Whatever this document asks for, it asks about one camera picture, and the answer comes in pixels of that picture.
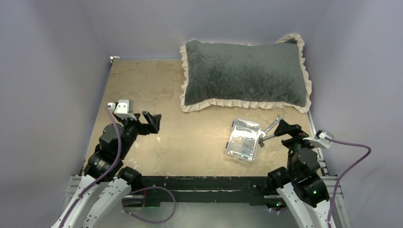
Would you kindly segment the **grey plush ruffled pillowcase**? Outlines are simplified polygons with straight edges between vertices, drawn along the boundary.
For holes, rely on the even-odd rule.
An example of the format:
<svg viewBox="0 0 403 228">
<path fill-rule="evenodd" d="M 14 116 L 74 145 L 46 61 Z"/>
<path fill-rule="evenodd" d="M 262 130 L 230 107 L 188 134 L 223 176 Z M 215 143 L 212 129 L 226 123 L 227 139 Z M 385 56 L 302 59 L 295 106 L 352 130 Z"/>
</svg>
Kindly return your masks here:
<svg viewBox="0 0 403 228">
<path fill-rule="evenodd" d="M 303 55 L 305 42 L 288 34 L 272 44 L 242 45 L 191 40 L 180 48 L 184 83 L 181 109 L 210 106 L 307 113 L 312 83 Z"/>
</svg>

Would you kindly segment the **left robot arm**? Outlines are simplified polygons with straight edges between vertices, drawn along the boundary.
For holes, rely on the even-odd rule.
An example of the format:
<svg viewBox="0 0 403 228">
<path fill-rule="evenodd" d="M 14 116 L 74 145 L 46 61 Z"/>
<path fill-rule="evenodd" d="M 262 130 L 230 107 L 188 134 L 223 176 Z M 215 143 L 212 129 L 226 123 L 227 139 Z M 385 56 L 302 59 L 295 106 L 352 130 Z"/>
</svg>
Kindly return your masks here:
<svg viewBox="0 0 403 228">
<path fill-rule="evenodd" d="M 143 187 L 142 175 L 133 168 L 123 167 L 123 160 L 137 136 L 157 134 L 161 114 L 143 112 L 107 113 L 111 124 L 103 129 L 95 152 L 88 159 L 84 175 L 55 228 L 93 228 L 122 198 L 137 194 Z"/>
</svg>

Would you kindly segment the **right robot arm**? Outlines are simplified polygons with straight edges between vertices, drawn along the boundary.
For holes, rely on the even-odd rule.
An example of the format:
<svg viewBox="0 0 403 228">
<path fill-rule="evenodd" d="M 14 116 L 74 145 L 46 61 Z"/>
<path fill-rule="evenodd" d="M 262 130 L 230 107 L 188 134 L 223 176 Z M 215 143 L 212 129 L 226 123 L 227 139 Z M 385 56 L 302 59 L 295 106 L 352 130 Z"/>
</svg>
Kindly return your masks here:
<svg viewBox="0 0 403 228">
<path fill-rule="evenodd" d="M 266 188 L 278 193 L 301 228 L 333 228 L 335 223 L 330 213 L 331 200 L 328 189 L 318 175 L 320 168 L 314 148 L 328 149 L 333 136 L 320 130 L 314 137 L 304 132 L 300 125 L 278 122 L 273 136 L 289 135 L 282 140 L 288 149 L 286 167 L 268 173 Z"/>
</svg>

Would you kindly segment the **silver wrench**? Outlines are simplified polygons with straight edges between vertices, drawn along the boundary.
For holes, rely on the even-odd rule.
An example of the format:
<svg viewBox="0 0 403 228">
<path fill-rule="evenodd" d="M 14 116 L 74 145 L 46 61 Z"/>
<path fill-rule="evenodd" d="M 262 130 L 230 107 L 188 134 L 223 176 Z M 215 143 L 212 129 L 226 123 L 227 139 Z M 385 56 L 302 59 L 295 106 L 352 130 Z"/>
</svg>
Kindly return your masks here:
<svg viewBox="0 0 403 228">
<path fill-rule="evenodd" d="M 265 128 L 263 131 L 260 132 L 261 137 L 265 137 L 267 133 L 274 127 L 276 126 L 281 120 L 283 120 L 283 117 L 278 115 L 274 122 L 272 122 L 267 128 Z"/>
</svg>

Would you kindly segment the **clear plastic screw box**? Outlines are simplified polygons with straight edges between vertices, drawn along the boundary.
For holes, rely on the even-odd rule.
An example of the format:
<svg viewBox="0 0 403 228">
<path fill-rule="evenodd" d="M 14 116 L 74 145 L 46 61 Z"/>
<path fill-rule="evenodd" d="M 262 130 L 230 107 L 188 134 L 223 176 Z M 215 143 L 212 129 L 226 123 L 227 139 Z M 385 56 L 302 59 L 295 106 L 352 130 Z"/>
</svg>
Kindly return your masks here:
<svg viewBox="0 0 403 228">
<path fill-rule="evenodd" d="M 253 162 L 261 135 L 261 125 L 244 118 L 232 122 L 230 138 L 226 143 L 225 154 L 246 162 Z"/>
</svg>

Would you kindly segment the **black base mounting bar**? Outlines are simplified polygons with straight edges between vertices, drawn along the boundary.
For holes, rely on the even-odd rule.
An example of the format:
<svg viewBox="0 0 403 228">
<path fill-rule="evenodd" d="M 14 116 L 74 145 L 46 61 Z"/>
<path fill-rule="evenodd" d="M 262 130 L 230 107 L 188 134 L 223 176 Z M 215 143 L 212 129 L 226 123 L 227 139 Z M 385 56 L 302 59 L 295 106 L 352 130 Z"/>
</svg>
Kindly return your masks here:
<svg viewBox="0 0 403 228">
<path fill-rule="evenodd" d="M 177 203 L 247 203 L 263 206 L 278 197 L 267 186 L 266 177 L 236 176 L 143 176 L 142 187 L 163 187 L 147 190 L 146 206 L 162 202 Z"/>
</svg>

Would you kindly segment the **black handled tool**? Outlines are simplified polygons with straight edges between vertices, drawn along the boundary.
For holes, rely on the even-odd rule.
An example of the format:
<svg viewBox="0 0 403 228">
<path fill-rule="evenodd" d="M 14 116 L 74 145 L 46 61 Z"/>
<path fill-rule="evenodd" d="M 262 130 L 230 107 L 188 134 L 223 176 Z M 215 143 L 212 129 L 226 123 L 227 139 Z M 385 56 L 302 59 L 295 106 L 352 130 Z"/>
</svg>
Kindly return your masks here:
<svg viewBox="0 0 403 228">
<path fill-rule="evenodd" d="M 264 136 L 264 137 L 260 137 L 259 138 L 259 145 L 261 146 L 261 147 L 263 147 L 265 144 L 264 144 L 264 142 L 266 141 L 266 140 L 269 140 L 269 139 L 272 139 L 272 138 L 275 138 L 276 137 L 276 135 L 274 135 L 274 134 L 272 134 L 272 135 L 267 135 L 267 136 Z"/>
</svg>

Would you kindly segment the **aluminium frame rail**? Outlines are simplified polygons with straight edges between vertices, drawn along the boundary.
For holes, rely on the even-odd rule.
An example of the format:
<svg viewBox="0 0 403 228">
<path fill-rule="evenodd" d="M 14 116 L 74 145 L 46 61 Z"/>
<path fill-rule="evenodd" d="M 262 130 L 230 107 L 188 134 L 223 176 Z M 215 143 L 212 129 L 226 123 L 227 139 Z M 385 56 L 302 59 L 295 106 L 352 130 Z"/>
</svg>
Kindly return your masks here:
<svg viewBox="0 0 403 228">
<path fill-rule="evenodd" d="M 315 127 L 314 120 L 313 120 L 313 117 L 312 117 L 312 114 L 310 111 L 307 112 L 307 118 L 309 120 L 309 126 L 310 126 L 310 132 L 311 132 L 310 135 L 313 136 L 317 132 L 317 129 Z M 333 190 L 334 190 L 334 187 L 336 186 L 337 176 L 329 175 L 327 165 L 326 165 L 326 160 L 322 153 L 322 149 L 316 148 L 316 149 L 314 149 L 314 151 L 317 152 L 318 162 L 321 166 L 321 168 L 318 171 L 319 176 L 324 181 L 324 183 L 327 187 L 330 199 L 332 199 Z M 349 215 L 346 211 L 344 199 L 345 198 L 343 196 L 341 186 L 339 185 L 337 188 L 335 206 L 334 206 L 333 213 L 332 213 L 333 218 L 335 220 L 335 226 L 332 226 L 333 228 L 351 228 L 352 227 Z"/>
</svg>

